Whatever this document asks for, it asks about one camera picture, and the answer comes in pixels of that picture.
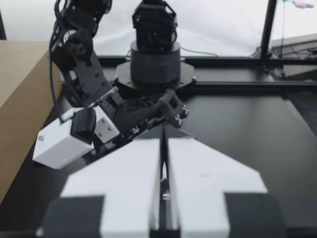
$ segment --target white backdrop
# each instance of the white backdrop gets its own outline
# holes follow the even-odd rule
[[[135,39],[132,13],[141,0],[113,0],[110,14],[94,39],[98,55],[125,55]],[[268,0],[168,0],[178,14],[183,47],[221,56],[249,56],[261,43]],[[55,0],[0,0],[9,40],[48,41]],[[281,38],[283,3],[279,2],[273,39]],[[317,33],[317,6],[297,9],[286,3],[285,37]]]

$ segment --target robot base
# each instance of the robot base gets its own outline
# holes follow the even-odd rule
[[[116,69],[115,83],[119,88],[137,91],[142,94],[151,94],[163,90],[166,87],[180,89],[195,82],[195,69],[193,66],[181,62],[180,80],[166,84],[140,84],[131,78],[131,62],[123,63]]]
[[[178,42],[168,52],[150,54],[139,50],[134,41],[131,44],[131,61],[117,67],[115,82],[119,88],[147,94],[166,87],[179,89],[192,83],[193,79],[194,67],[181,62]]]

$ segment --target black cable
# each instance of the black cable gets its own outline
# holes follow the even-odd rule
[[[184,50],[184,51],[192,52],[192,53],[205,54],[205,55],[211,55],[211,56],[219,57],[219,55],[214,54],[214,53],[202,52],[202,51],[193,51],[193,50],[186,49],[184,47],[181,47],[181,49]]]
[[[59,10],[58,12],[56,11],[56,5],[58,5],[59,7],[59,0],[56,1],[55,3],[55,14],[58,14],[59,13]],[[57,20],[57,23],[55,23],[54,25],[54,29],[53,29],[53,33],[52,33],[52,36],[51,36],[51,39],[50,39],[50,44],[49,44],[49,61],[50,61],[50,88],[51,88],[51,95],[52,95],[52,100],[53,100],[53,104],[54,104],[54,107],[56,108],[57,110],[57,117],[60,121],[61,124],[64,123],[64,120],[62,119],[62,116],[61,116],[61,112],[60,112],[60,109],[59,109],[59,106],[58,106],[58,103],[57,103],[57,99],[56,99],[56,96],[55,96],[55,88],[54,88],[54,82],[53,82],[53,59],[52,59],[52,49],[53,49],[53,45],[56,41],[56,39],[54,39],[55,37],[55,34],[56,34],[56,31],[58,29],[58,20]]]
[[[281,42],[281,51],[279,57],[283,56],[283,47],[284,47],[284,31],[285,31],[285,0],[283,0],[283,29],[282,29],[282,42]]]

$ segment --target cardboard box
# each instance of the cardboard box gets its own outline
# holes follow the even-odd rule
[[[52,109],[48,43],[0,41],[0,203]]]

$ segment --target black table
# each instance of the black table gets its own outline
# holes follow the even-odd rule
[[[114,78],[113,68],[105,73]],[[202,68],[197,78],[273,80],[261,69]],[[190,116],[182,128],[258,170],[280,201],[289,228],[317,227],[317,140],[289,101],[281,96],[196,96],[186,105]],[[31,151],[0,207],[0,230],[38,228],[67,176],[84,166],[79,160],[61,171],[34,168]]]

